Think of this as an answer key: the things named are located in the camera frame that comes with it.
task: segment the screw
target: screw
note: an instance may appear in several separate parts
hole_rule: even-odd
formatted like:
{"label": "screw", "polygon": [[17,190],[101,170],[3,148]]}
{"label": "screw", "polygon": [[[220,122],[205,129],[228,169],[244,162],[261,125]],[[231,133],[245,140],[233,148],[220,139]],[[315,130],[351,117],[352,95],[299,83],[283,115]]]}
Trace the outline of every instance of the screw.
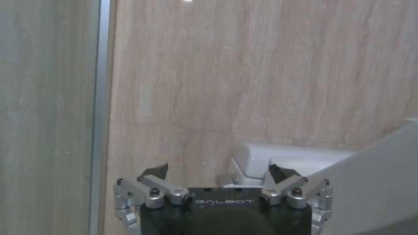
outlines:
{"label": "screw", "polygon": [[116,180],[116,185],[118,186],[121,184],[122,178]]}
{"label": "screw", "polygon": [[182,199],[181,199],[182,206],[189,207],[192,202],[193,202],[193,199],[192,199],[190,196],[186,195],[186,196],[182,197]]}
{"label": "screw", "polygon": [[182,189],[181,189],[181,188],[177,188],[177,189],[174,190],[174,193],[180,193],[180,192],[182,192]]}
{"label": "screw", "polygon": [[300,188],[292,189],[292,196],[301,196],[301,189]]}
{"label": "screw", "polygon": [[264,196],[259,197],[259,204],[260,204],[260,208],[264,209],[268,207],[268,198],[265,198]]}
{"label": "screw", "polygon": [[265,189],[265,192],[268,193],[268,196],[272,196],[273,194],[276,194],[275,190],[271,188]]}
{"label": "screw", "polygon": [[149,196],[157,196],[158,195],[158,188],[150,188],[149,189]]}

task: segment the wall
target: wall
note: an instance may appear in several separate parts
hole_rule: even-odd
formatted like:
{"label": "wall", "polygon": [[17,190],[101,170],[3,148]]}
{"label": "wall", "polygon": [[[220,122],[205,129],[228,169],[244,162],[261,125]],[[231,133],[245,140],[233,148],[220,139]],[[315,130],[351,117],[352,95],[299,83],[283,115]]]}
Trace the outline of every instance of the wall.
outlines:
{"label": "wall", "polygon": [[98,1],[0,1],[0,234],[86,235]]}
{"label": "wall", "polygon": [[360,149],[418,115],[415,0],[121,0],[112,184],[208,186],[241,141]]}

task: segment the marble wall tile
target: marble wall tile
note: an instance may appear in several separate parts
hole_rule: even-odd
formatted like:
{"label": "marble wall tile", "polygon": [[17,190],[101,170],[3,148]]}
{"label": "marble wall tile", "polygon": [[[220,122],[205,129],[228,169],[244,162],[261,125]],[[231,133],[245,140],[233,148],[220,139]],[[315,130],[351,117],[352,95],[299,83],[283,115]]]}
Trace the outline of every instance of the marble wall tile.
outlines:
{"label": "marble wall tile", "polygon": [[241,141],[357,150],[418,116],[415,0],[120,0],[110,185],[213,184]]}

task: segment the silver metal bracket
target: silver metal bracket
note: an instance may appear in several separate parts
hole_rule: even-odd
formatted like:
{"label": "silver metal bracket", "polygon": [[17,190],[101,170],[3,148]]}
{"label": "silver metal bracket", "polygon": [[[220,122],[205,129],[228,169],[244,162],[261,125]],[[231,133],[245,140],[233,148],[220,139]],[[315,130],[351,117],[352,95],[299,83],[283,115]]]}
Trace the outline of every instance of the silver metal bracket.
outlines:
{"label": "silver metal bracket", "polygon": [[124,222],[129,235],[140,235],[136,211],[142,204],[150,209],[160,208],[165,196],[173,205],[182,205],[190,201],[188,189],[168,184],[153,175],[137,177],[136,181],[118,179],[113,186],[113,194],[114,216]]}
{"label": "silver metal bracket", "polygon": [[328,180],[307,182],[299,188],[287,192],[287,204],[301,209],[307,204],[312,208],[312,235],[320,234],[324,222],[331,217],[332,187]]}
{"label": "silver metal bracket", "polygon": [[332,187],[328,180],[309,182],[307,178],[292,175],[275,184],[271,174],[265,174],[261,197],[267,206],[279,205],[284,197],[288,206],[295,209],[301,209],[309,204],[312,208],[311,234],[321,233],[324,222],[331,217],[332,207]]}

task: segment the glass shower door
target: glass shower door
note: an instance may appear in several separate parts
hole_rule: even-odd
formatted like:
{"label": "glass shower door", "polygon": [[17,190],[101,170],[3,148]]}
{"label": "glass shower door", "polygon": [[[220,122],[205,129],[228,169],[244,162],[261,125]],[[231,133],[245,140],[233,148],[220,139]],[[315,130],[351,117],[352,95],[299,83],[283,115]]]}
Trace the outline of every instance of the glass shower door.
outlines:
{"label": "glass shower door", "polygon": [[98,1],[0,1],[0,234],[86,235]]}

